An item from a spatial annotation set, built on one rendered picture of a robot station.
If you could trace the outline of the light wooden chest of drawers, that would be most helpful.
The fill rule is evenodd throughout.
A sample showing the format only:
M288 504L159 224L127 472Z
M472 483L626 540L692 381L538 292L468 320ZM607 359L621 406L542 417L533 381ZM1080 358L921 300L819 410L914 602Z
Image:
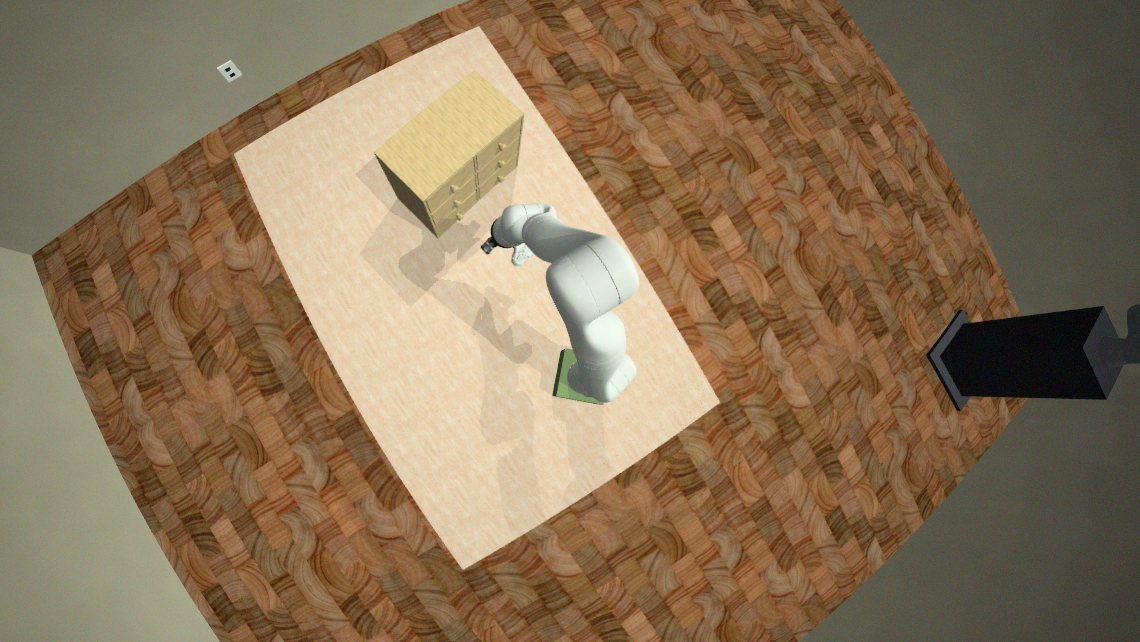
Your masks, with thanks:
M519 161L524 115L473 70L374 154L397 198L409 210L412 208L412 213L439 239L443 234L439 236L435 229L431 216L435 210L430 213L425 200L474 159L478 202L477 172L483 166L477 171L477 154L522 117Z

